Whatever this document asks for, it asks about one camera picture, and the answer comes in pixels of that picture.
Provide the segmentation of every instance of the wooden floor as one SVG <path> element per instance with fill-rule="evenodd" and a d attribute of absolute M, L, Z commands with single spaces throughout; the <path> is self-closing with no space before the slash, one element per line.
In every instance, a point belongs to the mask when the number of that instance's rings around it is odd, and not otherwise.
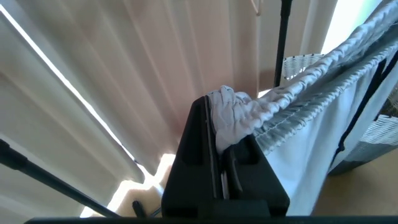
<path fill-rule="evenodd" d="M 398 215 L 398 150 L 328 177 L 313 215 Z"/>

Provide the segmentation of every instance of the beige curtain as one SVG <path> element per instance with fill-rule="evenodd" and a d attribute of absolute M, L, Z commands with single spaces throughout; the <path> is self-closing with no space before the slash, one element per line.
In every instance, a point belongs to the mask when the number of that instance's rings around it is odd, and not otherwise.
<path fill-rule="evenodd" d="M 177 150 L 195 99 L 221 85 L 254 98 L 273 84 L 280 1 L 264 1 L 260 16 L 249 0 L 0 2 L 151 174 Z M 286 57 L 321 50 L 335 4 L 293 2 Z M 104 204 L 123 179 L 142 182 L 136 164 L 3 15 L 0 25 L 2 138 Z M 20 176 L 0 169 L 9 173 L 2 183 Z M 10 192 L 18 185 L 11 184 Z M 35 189 L 37 200 L 51 192 Z M 40 209 L 53 212 L 32 214 L 78 214 L 75 202 L 57 197 L 62 204 L 48 198 Z"/>

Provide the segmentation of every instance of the floor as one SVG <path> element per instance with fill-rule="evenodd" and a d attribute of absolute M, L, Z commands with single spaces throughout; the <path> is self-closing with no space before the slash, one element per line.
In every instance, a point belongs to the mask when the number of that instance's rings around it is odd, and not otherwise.
<path fill-rule="evenodd" d="M 313 215 L 398 215 L 398 150 L 345 174 L 328 177 Z M 170 168 L 163 181 L 165 187 Z M 140 200 L 148 214 L 160 206 L 155 188 L 130 190 L 118 213 L 135 217 L 131 203 Z"/>

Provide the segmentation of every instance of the white garment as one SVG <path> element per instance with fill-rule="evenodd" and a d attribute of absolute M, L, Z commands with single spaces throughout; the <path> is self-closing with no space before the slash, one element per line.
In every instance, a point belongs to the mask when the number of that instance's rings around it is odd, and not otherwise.
<path fill-rule="evenodd" d="M 397 51 L 397 37 L 367 51 L 398 19 L 396 10 L 398 1 L 386 4 L 289 86 L 275 88 L 260 99 L 226 86 L 209 93 L 218 152 L 253 134 L 290 197 L 288 215 L 311 214 L 341 135 L 379 62 Z M 379 99 L 381 105 L 397 80 L 390 74 L 382 82 L 375 93 L 386 96 Z M 372 115 L 364 119 L 373 119 Z"/>

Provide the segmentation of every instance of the white hook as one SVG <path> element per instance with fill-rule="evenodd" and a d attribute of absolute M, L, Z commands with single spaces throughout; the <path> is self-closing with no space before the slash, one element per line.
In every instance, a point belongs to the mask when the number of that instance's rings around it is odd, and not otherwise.
<path fill-rule="evenodd" d="M 262 0 L 259 0 L 259 6 L 256 6 L 256 3 L 254 3 L 254 0 L 250 0 L 251 4 L 253 6 L 254 12 L 256 12 L 256 16 L 261 16 L 261 4 Z"/>

